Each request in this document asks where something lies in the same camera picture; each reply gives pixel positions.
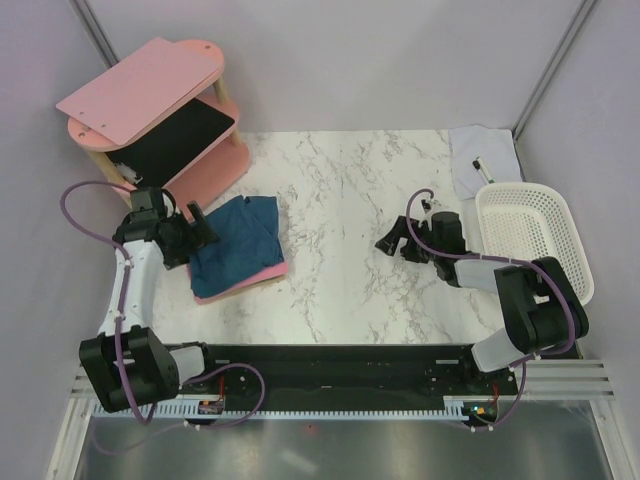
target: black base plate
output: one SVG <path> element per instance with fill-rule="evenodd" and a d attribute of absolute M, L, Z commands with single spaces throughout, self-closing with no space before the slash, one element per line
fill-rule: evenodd
<path fill-rule="evenodd" d="M 477 370 L 471 345 L 461 346 L 208 346 L 208 370 L 241 362 L 264 376 L 262 411 L 395 411 L 443 408 L 443 396 L 515 395 L 513 374 Z M 184 393 L 220 392 L 219 379 Z M 228 411 L 251 410 L 260 382 L 249 371 L 224 374 Z"/>

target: red wire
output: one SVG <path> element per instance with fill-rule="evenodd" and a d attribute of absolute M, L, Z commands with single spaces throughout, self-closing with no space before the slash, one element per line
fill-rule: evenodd
<path fill-rule="evenodd" d="M 491 401 L 491 406 L 493 407 L 496 403 L 498 403 L 498 397 L 500 396 L 498 386 L 493 384 L 493 400 Z"/>

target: pink cloth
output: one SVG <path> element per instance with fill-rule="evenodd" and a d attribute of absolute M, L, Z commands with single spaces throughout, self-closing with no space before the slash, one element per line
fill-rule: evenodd
<path fill-rule="evenodd" d="M 283 275 L 286 275 L 288 272 L 289 272 L 289 265 L 287 264 L 287 262 L 282 262 L 282 263 L 279 263 L 278 265 L 274 265 L 273 267 L 265 268 L 261 272 L 256 273 L 252 277 L 249 277 L 240 283 L 236 283 L 233 287 L 231 287 L 228 290 L 225 290 L 222 293 L 219 293 L 218 295 L 215 295 L 210 298 L 200 298 L 196 296 L 194 296 L 194 298 L 196 299 L 196 303 L 198 303 L 199 305 L 204 305 L 216 300 L 217 298 L 223 295 L 227 295 L 228 293 L 233 292 L 234 290 L 238 290 L 239 288 L 248 287 L 249 285 L 253 285 L 254 283 L 264 282 L 265 280 L 270 280 L 272 278 L 281 277 Z"/>

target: folded cloth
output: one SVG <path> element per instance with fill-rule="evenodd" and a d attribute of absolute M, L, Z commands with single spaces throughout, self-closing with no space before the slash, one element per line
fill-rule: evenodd
<path fill-rule="evenodd" d="M 449 130 L 451 176 L 460 200 L 473 198 L 485 186 L 473 161 L 480 157 L 496 182 L 521 182 L 520 164 L 509 130 L 480 125 Z"/>
<path fill-rule="evenodd" d="M 191 290 L 196 297 L 213 297 L 284 262 L 275 197 L 237 196 L 207 215 L 207 222 L 220 241 L 191 255 Z"/>

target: blue cloth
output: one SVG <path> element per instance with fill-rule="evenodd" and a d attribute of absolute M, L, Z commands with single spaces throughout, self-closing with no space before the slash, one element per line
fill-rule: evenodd
<path fill-rule="evenodd" d="M 207 222 L 220 241 L 191 255 L 191 290 L 197 297 L 218 295 L 284 261 L 275 197 L 237 196 L 207 215 Z"/>

